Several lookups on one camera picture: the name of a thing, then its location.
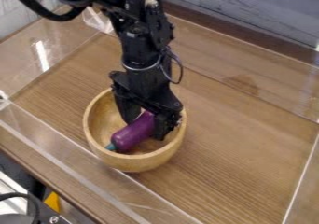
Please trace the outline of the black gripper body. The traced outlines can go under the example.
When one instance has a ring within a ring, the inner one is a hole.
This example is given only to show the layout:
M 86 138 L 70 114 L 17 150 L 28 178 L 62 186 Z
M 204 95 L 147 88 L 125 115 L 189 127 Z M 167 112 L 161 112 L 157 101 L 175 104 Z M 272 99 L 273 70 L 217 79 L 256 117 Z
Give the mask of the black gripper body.
M 169 88 L 172 64 L 160 63 L 145 70 L 112 71 L 112 91 L 129 97 L 155 115 L 181 111 L 181 103 Z

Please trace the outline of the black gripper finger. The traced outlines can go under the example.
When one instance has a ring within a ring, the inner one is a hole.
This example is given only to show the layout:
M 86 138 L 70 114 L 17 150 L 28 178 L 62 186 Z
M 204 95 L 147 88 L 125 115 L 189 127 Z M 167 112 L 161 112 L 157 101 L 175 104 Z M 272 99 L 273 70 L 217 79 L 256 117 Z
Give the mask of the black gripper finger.
M 153 137 L 157 140 L 163 140 L 165 135 L 175 130 L 179 125 L 181 115 L 179 112 L 173 113 L 157 113 L 155 115 L 155 131 Z
M 135 100 L 124 95 L 114 94 L 116 106 L 121 115 L 121 119 L 127 124 L 131 124 L 140 115 L 140 105 Z

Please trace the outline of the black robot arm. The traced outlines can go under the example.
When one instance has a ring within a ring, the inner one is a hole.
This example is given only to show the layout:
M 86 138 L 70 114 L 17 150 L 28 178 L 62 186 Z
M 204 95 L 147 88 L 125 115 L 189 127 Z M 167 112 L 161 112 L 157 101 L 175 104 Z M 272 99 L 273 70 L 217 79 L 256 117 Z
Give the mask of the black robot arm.
M 161 140 L 177 126 L 181 103 L 171 92 L 169 48 L 175 26 L 168 21 L 161 0 L 58 0 L 70 6 L 65 14 L 49 11 L 36 0 L 18 0 L 37 15 L 52 21 L 70 21 L 86 7 L 97 5 L 109 19 L 121 42 L 121 71 L 109 73 L 116 105 L 125 123 L 143 110 L 155 115 L 151 135 Z

